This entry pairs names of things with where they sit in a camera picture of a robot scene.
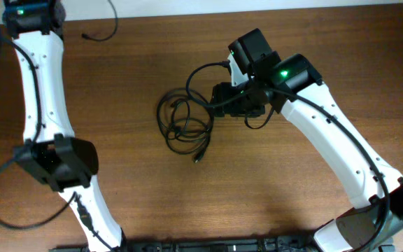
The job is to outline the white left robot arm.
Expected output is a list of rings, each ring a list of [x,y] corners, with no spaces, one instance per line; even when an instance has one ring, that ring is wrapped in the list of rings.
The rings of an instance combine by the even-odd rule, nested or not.
[[[89,251],[124,251],[122,228],[100,191],[94,145],[76,138],[64,96],[64,7],[59,1],[5,1],[3,22],[22,74],[25,124],[16,162],[66,200]]]

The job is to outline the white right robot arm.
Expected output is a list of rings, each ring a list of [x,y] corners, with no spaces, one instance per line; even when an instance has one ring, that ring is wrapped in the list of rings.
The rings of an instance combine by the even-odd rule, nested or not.
[[[403,175],[356,130],[305,56],[281,59],[259,29],[228,49],[232,79],[213,89],[217,115],[258,117],[270,105],[312,143],[348,195],[351,209],[314,232],[317,249],[386,250],[403,229]]]

